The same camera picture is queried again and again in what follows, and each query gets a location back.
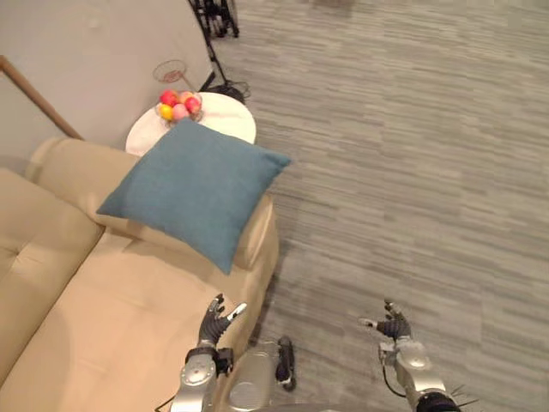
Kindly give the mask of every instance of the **white table top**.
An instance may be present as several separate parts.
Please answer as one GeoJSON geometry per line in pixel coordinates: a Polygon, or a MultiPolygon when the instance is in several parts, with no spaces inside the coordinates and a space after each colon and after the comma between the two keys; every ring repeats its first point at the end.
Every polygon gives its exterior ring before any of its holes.
{"type": "MultiPolygon", "coordinates": [[[[255,142],[256,122],[246,106],[224,94],[202,92],[200,95],[203,116],[198,123],[248,143],[255,142]]],[[[132,126],[126,139],[126,152],[143,156],[169,130],[166,121],[151,107],[132,126]]]]}

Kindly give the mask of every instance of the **sofa seat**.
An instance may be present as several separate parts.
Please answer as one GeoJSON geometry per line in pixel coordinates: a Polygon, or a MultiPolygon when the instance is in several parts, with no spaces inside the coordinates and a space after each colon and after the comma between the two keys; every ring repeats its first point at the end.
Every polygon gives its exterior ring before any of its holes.
{"type": "MultiPolygon", "coordinates": [[[[201,267],[213,268],[107,229],[0,389],[0,410],[153,411],[177,390],[220,292],[194,275],[201,267]]],[[[241,323],[220,347],[236,344],[241,323]]]]}

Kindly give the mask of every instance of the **sofa armrest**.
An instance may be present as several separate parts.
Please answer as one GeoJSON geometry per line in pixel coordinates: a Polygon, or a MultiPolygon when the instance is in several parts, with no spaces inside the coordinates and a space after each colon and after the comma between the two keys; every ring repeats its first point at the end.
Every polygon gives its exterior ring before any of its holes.
{"type": "MultiPolygon", "coordinates": [[[[121,150],[75,139],[51,139],[34,153],[27,178],[75,205],[97,223],[174,250],[190,250],[181,240],[136,221],[97,215],[95,211],[116,189],[139,157],[121,150]]],[[[249,269],[257,259],[273,214],[273,203],[264,196],[244,228],[234,263],[249,269]]]]}

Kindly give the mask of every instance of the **white wall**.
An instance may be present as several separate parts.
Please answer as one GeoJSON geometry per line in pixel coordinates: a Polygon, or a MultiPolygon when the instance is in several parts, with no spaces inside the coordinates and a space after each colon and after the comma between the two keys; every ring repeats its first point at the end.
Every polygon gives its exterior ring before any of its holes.
{"type": "Polygon", "coordinates": [[[123,148],[181,59],[198,88],[212,72],[187,0],[0,0],[0,54],[86,140],[123,148]]]}
{"type": "Polygon", "coordinates": [[[4,73],[0,73],[0,167],[22,174],[33,151],[64,133],[4,73]]]}

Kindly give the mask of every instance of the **robotic arm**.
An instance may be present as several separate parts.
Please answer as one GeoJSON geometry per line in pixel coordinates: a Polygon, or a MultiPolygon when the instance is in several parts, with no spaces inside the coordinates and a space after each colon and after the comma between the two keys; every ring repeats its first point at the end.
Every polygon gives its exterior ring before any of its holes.
{"type": "Polygon", "coordinates": [[[218,350],[217,343],[234,319],[245,309],[241,303],[227,316],[223,295],[212,301],[198,334],[198,344],[187,354],[185,366],[181,370],[179,391],[173,399],[170,412],[207,412],[211,410],[215,383],[221,373],[232,369],[232,349],[218,350]]]}
{"type": "Polygon", "coordinates": [[[402,315],[401,309],[394,302],[386,300],[385,310],[388,312],[386,321],[359,319],[362,325],[376,329],[393,339],[393,342],[379,344],[379,360],[383,366],[385,382],[387,383],[385,367],[393,367],[398,383],[404,388],[412,410],[459,412],[459,407],[447,394],[443,381],[433,370],[425,346],[412,338],[412,328],[402,315]]]}

